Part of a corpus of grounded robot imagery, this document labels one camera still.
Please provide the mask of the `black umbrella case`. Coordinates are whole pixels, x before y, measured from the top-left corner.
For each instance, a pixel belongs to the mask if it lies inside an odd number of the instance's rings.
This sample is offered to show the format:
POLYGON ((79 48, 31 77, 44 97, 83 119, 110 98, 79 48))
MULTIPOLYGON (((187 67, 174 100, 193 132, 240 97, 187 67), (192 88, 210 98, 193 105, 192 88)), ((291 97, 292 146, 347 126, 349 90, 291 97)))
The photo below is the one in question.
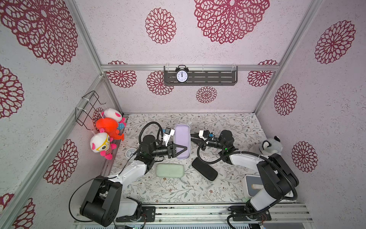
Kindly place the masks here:
POLYGON ((191 163, 192 167, 197 170, 203 177, 209 181, 214 181, 218 172, 212 168, 210 165, 203 163, 199 158, 195 158, 191 163))

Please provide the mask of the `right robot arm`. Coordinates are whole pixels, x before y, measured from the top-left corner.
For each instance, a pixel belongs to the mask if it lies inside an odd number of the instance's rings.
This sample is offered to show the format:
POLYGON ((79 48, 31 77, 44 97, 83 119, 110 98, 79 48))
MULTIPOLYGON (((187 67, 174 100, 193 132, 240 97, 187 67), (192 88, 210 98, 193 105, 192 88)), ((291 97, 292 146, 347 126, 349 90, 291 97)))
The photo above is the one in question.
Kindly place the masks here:
POLYGON ((269 209, 282 200, 295 201, 298 198, 296 187, 299 180, 289 165, 278 153, 271 155, 257 154, 250 151, 242 151, 234 146, 234 137, 231 131, 223 130, 219 137, 208 130, 201 130, 191 134, 191 141, 197 146, 197 160, 201 167, 216 164, 223 161, 229 165, 242 166, 259 173, 263 188, 255 194, 245 205, 231 206, 231 214, 226 221, 233 228, 234 221, 260 221, 270 220, 269 209), (200 152, 206 147, 219 149, 219 158, 214 161, 205 161, 200 152))

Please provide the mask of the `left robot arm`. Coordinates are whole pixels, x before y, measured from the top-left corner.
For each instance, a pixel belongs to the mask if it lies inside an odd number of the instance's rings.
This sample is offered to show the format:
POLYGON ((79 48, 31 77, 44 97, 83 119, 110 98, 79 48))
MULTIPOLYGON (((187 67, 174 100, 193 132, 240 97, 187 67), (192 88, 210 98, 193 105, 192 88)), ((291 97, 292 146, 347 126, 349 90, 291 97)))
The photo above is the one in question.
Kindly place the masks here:
POLYGON ((155 164, 156 157, 177 158, 190 152, 190 130, 166 128, 155 121, 147 123, 139 133, 139 147, 134 152, 134 160, 111 176, 97 176, 89 179, 91 183, 81 204, 80 214, 84 222, 95 222, 104 227, 116 218, 142 214, 142 203, 133 198, 122 198, 122 190, 148 173, 155 164), (143 136, 144 130, 151 126, 158 127, 156 136, 143 136))

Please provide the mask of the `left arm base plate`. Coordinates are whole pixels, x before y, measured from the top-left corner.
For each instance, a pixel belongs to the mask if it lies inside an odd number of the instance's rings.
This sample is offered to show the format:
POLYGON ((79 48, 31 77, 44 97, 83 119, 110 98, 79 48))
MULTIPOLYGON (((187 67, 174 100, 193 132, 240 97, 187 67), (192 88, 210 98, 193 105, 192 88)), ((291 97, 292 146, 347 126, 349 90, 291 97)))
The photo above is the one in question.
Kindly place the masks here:
POLYGON ((154 222, 156 215, 155 206, 140 206, 132 216, 122 216, 116 218, 116 222, 154 222))

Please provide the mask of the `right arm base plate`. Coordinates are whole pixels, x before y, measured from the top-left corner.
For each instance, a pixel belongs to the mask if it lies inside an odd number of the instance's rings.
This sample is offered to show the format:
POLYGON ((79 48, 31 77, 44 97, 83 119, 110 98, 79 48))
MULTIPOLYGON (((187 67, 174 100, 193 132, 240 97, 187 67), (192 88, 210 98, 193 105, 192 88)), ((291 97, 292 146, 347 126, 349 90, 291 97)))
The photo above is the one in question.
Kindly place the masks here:
POLYGON ((270 207, 255 210, 247 205, 234 205, 228 208, 234 221, 271 221, 269 209, 270 207))

